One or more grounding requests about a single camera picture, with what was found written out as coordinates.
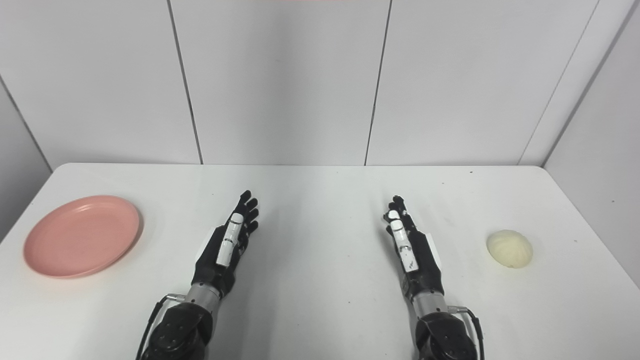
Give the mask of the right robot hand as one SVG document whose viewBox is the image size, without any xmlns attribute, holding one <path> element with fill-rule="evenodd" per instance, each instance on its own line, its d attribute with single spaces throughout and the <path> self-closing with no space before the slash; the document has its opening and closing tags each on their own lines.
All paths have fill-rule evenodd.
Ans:
<svg viewBox="0 0 640 360">
<path fill-rule="evenodd" d="M 403 271 L 402 293 L 413 300 L 422 293 L 445 294 L 442 272 L 425 233 L 418 230 L 405 200 L 397 194 L 382 217 Z"/>
</svg>

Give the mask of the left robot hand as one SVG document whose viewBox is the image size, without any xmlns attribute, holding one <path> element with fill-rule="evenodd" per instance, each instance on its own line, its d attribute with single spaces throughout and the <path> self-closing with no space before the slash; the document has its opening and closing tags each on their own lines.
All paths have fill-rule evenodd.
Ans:
<svg viewBox="0 0 640 360">
<path fill-rule="evenodd" d="M 235 273 L 242 255 L 249 246 L 251 234 L 259 227 L 258 199 L 247 190 L 226 223 L 215 228 L 195 264 L 191 283 L 207 285 L 227 296 L 236 281 Z"/>
</svg>

